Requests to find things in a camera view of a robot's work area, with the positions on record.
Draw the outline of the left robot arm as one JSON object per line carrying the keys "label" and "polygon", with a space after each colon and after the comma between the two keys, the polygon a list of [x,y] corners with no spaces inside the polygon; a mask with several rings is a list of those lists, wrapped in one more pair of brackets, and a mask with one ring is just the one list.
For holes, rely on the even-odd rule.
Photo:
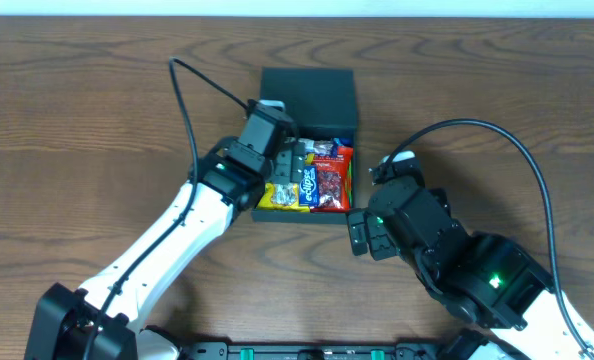
{"label": "left robot arm", "polygon": [[72,291],[51,286],[36,305],[27,359],[137,359],[180,350],[142,330],[163,293],[238,215],[257,205],[286,160],[296,122],[278,100],[252,101],[238,137],[225,137],[203,158],[161,217],[119,258]]}

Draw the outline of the yellow snack bag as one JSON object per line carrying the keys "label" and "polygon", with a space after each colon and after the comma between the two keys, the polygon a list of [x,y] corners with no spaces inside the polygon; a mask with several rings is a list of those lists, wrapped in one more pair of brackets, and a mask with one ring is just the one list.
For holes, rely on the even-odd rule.
{"label": "yellow snack bag", "polygon": [[[313,159],[313,154],[307,154],[304,167],[313,165]],[[299,204],[299,183],[301,180],[287,184],[267,183],[265,185],[265,193],[258,202],[257,208],[261,210],[308,213],[314,207],[301,206]]]}

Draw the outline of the red snack bag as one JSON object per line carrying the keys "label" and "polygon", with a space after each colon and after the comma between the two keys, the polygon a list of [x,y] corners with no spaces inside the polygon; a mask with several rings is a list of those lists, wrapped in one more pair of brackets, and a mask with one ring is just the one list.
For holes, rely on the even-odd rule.
{"label": "red snack bag", "polygon": [[312,212],[343,213],[349,210],[345,178],[353,155],[352,147],[342,147],[336,156],[314,156],[312,164],[317,167],[319,204],[311,209]]}

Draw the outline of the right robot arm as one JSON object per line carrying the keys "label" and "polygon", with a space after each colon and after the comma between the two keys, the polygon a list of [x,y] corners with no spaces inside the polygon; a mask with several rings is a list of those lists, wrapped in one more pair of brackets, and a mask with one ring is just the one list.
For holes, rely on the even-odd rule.
{"label": "right robot arm", "polygon": [[530,359],[594,357],[594,330],[574,308],[566,325],[553,276],[513,240],[468,233],[445,192],[426,187],[413,153],[382,160],[371,175],[377,191],[346,215],[354,255],[401,258],[452,316]]}

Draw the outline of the blue Oreo cookie pack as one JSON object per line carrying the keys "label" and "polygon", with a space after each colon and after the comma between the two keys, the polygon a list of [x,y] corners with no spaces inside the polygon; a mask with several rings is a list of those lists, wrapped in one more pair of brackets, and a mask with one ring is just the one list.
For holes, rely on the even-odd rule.
{"label": "blue Oreo cookie pack", "polygon": [[351,147],[352,141],[349,138],[332,138],[328,140],[313,140],[300,138],[304,144],[307,154],[316,156],[336,156],[342,147]]}

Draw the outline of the Haribo gummy worms bag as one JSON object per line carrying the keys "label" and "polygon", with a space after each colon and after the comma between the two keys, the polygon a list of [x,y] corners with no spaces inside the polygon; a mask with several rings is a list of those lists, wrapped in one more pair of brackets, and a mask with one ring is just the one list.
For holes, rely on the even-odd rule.
{"label": "Haribo gummy worms bag", "polygon": [[348,202],[348,209],[353,207],[353,170],[352,170],[352,160],[348,163],[347,170],[346,170],[346,178],[345,178],[345,193]]}

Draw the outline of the dark green box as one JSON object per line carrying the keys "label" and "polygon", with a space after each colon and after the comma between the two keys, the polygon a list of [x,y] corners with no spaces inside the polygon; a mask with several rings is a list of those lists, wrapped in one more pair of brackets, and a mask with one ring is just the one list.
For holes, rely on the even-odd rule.
{"label": "dark green box", "polygon": [[[300,138],[349,138],[354,149],[354,170],[359,112],[352,70],[264,68],[260,99],[283,101],[285,112],[297,123]],[[343,225],[346,221],[343,213],[261,210],[256,206],[252,219],[255,222]]]}

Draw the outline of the blue Eclipse mint tin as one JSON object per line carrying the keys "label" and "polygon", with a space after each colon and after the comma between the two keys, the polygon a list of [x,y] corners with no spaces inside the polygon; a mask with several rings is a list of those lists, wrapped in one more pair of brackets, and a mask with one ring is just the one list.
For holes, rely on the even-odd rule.
{"label": "blue Eclipse mint tin", "polygon": [[316,207],[319,204],[319,187],[317,167],[305,166],[302,180],[299,183],[299,204],[301,206]]}

